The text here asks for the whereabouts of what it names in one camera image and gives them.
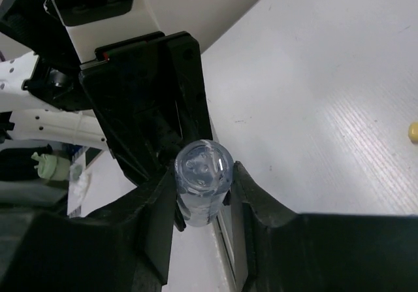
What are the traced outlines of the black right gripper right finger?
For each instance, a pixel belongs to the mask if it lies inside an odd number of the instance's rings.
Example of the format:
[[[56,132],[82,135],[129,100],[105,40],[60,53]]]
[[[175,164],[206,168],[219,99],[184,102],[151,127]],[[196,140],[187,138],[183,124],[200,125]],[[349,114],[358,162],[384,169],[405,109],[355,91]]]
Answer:
[[[298,214],[233,167],[238,291],[416,291],[417,218]]]

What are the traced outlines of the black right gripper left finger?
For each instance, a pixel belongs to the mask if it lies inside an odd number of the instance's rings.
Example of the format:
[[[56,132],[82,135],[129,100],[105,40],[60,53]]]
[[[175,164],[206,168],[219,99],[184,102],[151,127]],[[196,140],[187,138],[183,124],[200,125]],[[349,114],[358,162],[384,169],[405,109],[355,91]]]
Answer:
[[[84,218],[1,211],[2,291],[160,291],[176,208],[167,169]]]

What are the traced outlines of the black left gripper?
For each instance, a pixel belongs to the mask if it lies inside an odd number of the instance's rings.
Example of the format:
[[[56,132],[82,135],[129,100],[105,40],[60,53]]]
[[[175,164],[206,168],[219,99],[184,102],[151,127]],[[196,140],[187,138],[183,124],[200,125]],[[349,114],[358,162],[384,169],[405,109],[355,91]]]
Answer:
[[[212,140],[199,43],[146,0],[2,0],[2,135],[105,135],[124,175],[158,176],[183,139]]]

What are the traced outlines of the clear blue glue bottle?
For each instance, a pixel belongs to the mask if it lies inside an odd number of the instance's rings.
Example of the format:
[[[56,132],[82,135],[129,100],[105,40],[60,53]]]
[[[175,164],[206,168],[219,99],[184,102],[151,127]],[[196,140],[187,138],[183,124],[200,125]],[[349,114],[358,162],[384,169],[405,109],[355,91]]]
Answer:
[[[234,161],[221,144],[198,140],[185,146],[174,162],[178,206],[185,222],[204,227],[216,218],[233,182]]]

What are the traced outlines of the yellow highlighter marker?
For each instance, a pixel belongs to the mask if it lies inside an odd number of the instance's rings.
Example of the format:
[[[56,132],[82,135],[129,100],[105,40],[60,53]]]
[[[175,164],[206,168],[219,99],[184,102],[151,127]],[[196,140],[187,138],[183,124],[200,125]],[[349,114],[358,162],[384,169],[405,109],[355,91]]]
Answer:
[[[418,122],[412,122],[408,128],[408,138],[412,143],[418,143]]]

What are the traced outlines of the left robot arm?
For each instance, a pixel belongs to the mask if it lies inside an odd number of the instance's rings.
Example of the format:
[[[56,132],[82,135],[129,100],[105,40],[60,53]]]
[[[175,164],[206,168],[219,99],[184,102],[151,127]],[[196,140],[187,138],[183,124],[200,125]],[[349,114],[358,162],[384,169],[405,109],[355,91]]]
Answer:
[[[140,185],[212,138],[199,43],[146,0],[2,0],[1,135],[109,150]]]

